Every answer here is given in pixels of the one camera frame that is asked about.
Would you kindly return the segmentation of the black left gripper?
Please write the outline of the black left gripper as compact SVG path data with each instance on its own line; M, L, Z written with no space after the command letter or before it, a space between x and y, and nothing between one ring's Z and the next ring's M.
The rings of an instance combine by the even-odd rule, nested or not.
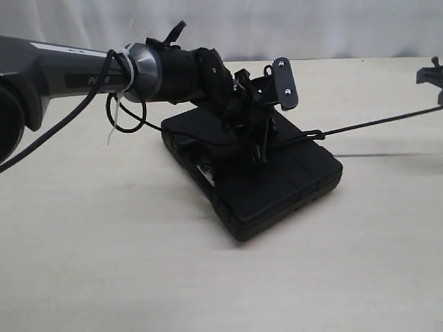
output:
M283 111L298 106L298 91L291 62L276 57L263 69L263 74L250 78L242 69L234 75L234 90L221 116L221 129L246 138L253 147L254 163L267 163L266 150L273 131L275 106Z

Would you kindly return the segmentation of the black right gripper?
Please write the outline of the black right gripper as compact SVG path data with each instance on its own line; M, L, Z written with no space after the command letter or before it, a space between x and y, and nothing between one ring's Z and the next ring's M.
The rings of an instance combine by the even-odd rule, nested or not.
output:
M432 67L421 67L416 73L416 83L429 83L438 87L441 91L437 97L437 103L442 103L442 64L439 57L432 57Z

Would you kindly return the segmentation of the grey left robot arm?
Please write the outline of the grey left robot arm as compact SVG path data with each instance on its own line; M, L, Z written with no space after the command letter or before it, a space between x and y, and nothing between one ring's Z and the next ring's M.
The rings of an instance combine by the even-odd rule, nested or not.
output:
M147 38L121 50L98 51L3 36L1 38L1 159L18 147L26 129L40 129L49 102L82 96L59 131L106 93L134 103L192 103L221 120L226 130L251 139L275 105L291 110L298 93L289 60L280 57L252 79L231 73L213 48L186 50L177 44L185 23L164 40Z

